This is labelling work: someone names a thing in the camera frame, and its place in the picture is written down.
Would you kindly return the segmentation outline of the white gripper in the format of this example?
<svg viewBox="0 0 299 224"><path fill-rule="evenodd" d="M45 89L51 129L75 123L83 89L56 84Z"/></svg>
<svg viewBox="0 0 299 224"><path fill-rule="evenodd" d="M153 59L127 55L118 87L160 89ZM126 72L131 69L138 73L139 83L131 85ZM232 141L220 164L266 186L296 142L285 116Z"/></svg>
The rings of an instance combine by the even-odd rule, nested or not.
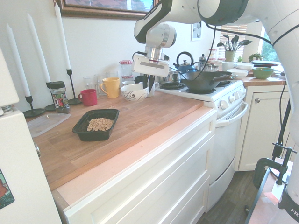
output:
<svg viewBox="0 0 299 224"><path fill-rule="evenodd" d="M144 56L135 56L132 62L132 71L141 73L143 75L143 88L146 89L149 78L149 91L151 91L155 82L155 76L167 77L169 73L168 63L159 61L158 63L152 63L148 58Z"/></svg>

